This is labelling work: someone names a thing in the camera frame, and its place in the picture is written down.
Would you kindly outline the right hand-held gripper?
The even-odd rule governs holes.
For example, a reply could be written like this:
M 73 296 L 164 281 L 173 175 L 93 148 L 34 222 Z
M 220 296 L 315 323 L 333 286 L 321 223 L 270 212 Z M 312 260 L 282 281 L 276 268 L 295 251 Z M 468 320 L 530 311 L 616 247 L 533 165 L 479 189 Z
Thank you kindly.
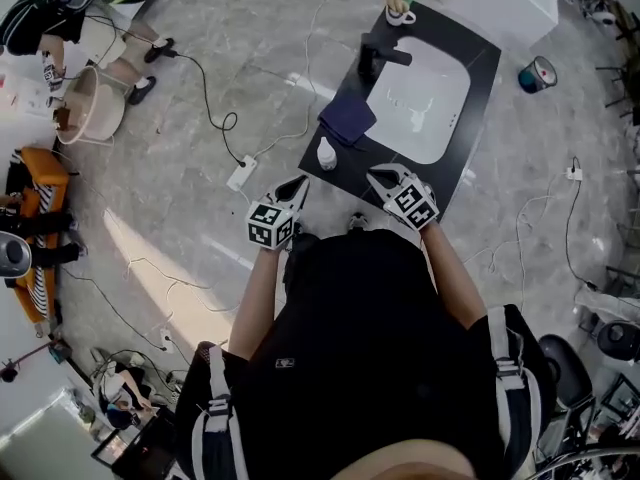
M 383 209 L 414 231 L 421 231 L 435 220 L 440 212 L 425 185 L 400 163 L 384 163 L 371 167 L 366 179 L 383 205 Z M 402 185 L 392 195 L 396 186 Z

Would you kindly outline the white pump bottle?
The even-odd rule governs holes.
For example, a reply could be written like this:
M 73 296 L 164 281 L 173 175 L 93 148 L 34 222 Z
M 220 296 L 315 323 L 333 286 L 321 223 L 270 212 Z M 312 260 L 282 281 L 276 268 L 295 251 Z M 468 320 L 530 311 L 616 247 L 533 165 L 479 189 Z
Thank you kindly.
M 325 136 L 320 139 L 316 156 L 321 169 L 324 171 L 331 171 L 337 166 L 336 151 Z

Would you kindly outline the person's left forearm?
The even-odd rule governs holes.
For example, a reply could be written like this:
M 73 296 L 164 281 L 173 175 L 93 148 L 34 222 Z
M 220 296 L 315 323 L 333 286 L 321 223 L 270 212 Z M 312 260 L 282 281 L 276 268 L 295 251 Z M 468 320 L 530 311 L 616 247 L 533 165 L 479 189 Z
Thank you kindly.
M 261 248 L 232 325 L 228 351 L 250 360 L 275 319 L 279 250 Z

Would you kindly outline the person's right forearm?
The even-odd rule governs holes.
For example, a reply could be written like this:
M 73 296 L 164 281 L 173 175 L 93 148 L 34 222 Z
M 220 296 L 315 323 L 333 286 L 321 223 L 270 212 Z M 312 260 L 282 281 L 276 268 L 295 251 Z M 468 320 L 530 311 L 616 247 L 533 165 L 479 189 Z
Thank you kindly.
M 476 285 L 436 220 L 423 227 L 420 236 L 444 308 L 469 329 L 486 315 Z

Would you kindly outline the long white power strip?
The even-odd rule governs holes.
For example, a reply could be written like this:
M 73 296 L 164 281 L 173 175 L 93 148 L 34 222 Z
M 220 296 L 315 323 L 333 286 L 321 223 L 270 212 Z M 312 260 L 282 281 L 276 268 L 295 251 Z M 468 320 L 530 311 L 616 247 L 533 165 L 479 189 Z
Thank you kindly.
M 257 160 L 250 155 L 246 155 L 227 180 L 227 187 L 235 192 L 240 192 L 256 167 Z

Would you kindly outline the dark blue folded towel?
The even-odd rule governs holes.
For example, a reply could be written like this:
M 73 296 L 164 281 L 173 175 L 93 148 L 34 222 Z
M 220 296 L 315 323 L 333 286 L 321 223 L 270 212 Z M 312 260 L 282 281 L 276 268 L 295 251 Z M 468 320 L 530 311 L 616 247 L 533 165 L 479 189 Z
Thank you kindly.
M 357 93 L 343 91 L 320 112 L 320 124 L 345 146 L 353 146 L 377 122 L 374 112 Z

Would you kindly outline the white sink basin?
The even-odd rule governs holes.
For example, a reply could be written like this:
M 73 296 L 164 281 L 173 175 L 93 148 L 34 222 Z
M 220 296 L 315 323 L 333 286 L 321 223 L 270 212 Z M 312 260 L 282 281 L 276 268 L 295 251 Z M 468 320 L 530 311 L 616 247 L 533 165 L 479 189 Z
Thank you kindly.
M 434 164 L 453 136 L 471 79 L 460 61 L 418 38 L 405 36 L 396 49 L 412 62 L 384 64 L 367 98 L 376 117 L 367 136 L 418 164 Z

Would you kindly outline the black faucet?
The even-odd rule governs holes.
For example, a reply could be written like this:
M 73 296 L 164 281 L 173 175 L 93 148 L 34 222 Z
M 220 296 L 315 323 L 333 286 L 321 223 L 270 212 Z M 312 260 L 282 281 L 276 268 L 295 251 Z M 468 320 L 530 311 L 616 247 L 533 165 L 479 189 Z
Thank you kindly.
M 357 72 L 362 79 L 372 79 L 376 75 L 374 62 L 378 60 L 410 66 L 413 58 L 410 53 L 385 45 L 382 40 L 375 39 L 370 33 L 363 33 L 357 64 Z

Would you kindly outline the black sink cabinet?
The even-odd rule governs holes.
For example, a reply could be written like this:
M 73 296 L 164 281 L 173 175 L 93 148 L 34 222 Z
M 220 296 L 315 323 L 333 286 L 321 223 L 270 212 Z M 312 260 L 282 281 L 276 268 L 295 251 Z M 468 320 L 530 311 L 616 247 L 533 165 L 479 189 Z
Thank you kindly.
M 446 210 L 477 146 L 501 51 L 462 24 L 429 7 L 415 2 L 410 9 L 416 15 L 413 25 L 394 27 L 387 23 L 384 15 L 380 15 L 367 33 L 395 49 L 398 40 L 405 36 L 418 38 L 454 57 L 467 69 L 470 89 L 444 155 L 434 164 L 422 165 L 371 140 L 367 132 L 353 146 L 344 146 L 322 125 L 318 125 L 299 167 L 367 203 L 380 206 L 381 201 L 370 188 L 366 173 L 374 165 L 400 163 L 431 186 L 438 208 Z M 362 79 L 357 72 L 357 64 L 358 60 L 353 61 L 336 94 L 351 91 L 367 102 L 385 62 L 374 62 L 376 75 L 372 79 Z M 337 154 L 337 166 L 331 171 L 322 170 L 317 160 L 316 150 L 322 136 L 329 140 Z

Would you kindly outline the person's black clothing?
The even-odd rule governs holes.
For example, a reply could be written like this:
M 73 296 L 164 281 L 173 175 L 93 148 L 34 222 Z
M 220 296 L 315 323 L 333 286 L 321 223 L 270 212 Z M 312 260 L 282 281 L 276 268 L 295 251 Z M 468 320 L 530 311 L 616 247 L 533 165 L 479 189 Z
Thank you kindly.
M 512 480 L 555 398 L 518 308 L 464 328 L 422 242 L 303 233 L 251 359 L 199 345 L 177 461 L 189 480 Z

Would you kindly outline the white cup with wooden sticks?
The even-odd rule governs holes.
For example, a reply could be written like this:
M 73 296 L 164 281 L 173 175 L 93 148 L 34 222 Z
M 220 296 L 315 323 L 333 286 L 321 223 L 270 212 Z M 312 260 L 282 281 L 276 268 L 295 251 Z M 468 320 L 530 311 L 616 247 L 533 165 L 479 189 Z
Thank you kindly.
M 413 25 L 416 22 L 416 15 L 405 0 L 385 0 L 385 16 L 387 23 L 394 27 Z

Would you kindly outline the blue trash bin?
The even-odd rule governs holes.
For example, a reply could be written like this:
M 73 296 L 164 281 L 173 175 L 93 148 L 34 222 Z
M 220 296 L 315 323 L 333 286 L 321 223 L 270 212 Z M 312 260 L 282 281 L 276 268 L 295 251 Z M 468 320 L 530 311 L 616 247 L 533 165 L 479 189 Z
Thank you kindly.
M 518 74 L 520 87 L 528 94 L 535 94 L 557 85 L 558 76 L 548 59 L 536 56 Z

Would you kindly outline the round beige tub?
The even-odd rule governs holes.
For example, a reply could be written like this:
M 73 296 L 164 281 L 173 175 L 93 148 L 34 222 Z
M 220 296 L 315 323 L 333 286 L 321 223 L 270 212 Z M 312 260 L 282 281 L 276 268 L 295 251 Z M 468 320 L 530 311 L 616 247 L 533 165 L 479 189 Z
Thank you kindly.
M 57 139 L 63 145 L 113 144 L 124 111 L 123 93 L 103 82 L 95 67 L 87 66 L 70 82 L 53 109 Z

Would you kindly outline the black office chair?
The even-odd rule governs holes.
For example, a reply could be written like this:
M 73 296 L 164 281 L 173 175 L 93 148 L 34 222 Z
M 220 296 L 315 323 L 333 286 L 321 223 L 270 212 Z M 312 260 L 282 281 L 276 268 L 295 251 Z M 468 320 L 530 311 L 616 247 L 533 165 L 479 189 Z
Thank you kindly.
M 575 409 L 593 397 L 589 374 L 572 346 L 562 337 L 547 334 L 538 341 L 556 385 L 558 404 Z

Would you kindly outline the black monitor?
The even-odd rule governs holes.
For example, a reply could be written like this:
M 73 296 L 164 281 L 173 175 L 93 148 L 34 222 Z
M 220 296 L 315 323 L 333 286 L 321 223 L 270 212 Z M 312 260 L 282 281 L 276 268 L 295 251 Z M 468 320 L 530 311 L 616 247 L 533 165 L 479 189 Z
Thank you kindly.
M 130 443 L 113 430 L 91 458 L 115 480 L 167 480 L 176 462 L 176 436 L 175 414 L 162 407 Z

